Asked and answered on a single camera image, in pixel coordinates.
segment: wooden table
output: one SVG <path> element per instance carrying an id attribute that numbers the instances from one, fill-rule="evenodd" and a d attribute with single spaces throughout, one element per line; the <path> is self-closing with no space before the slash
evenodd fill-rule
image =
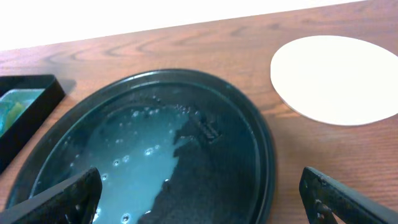
<path id="1" fill-rule="evenodd" d="M 270 223 L 308 223 L 299 195 L 305 166 L 398 211 L 398 115 L 358 127 L 318 123 L 288 108 L 270 81 L 274 53 L 310 35 L 354 37 L 398 55 L 397 11 L 397 1 L 365 1 L 0 52 L 0 75 L 52 73 L 68 93 L 1 174 L 0 209 L 38 140 L 79 101 L 138 72 L 191 68 L 229 81 L 264 115 L 277 155 Z"/>

